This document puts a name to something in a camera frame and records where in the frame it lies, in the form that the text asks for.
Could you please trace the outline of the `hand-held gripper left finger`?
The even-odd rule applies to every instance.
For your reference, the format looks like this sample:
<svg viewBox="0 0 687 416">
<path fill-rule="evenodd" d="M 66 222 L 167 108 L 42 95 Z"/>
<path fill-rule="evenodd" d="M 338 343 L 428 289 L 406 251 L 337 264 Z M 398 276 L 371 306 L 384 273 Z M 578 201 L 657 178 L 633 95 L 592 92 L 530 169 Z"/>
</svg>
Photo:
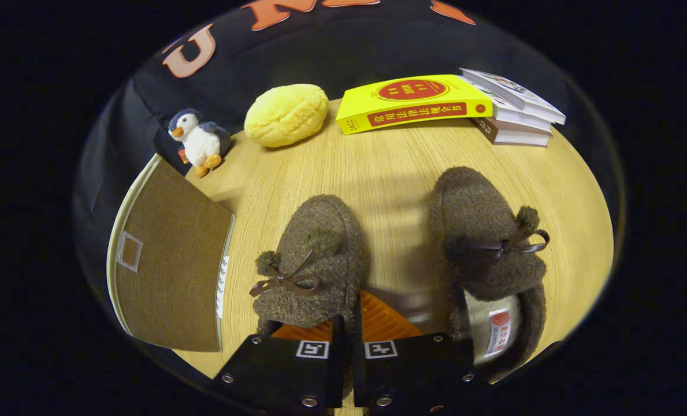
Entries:
<svg viewBox="0 0 687 416">
<path fill-rule="evenodd" d="M 242 409 L 336 409 L 343 401 L 343 318 L 330 341 L 249 335 L 207 385 Z"/>
</svg>

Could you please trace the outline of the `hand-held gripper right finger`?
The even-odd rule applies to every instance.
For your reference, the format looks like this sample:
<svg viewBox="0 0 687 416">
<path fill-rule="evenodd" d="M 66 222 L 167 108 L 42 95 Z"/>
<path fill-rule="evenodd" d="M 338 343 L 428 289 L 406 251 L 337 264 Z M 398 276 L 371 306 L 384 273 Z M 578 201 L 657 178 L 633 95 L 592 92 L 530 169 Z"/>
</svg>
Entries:
<svg viewBox="0 0 687 416">
<path fill-rule="evenodd" d="M 354 403 L 364 415 L 457 415 L 477 397 L 471 340 L 424 334 L 364 290 L 355 321 Z"/>
</svg>

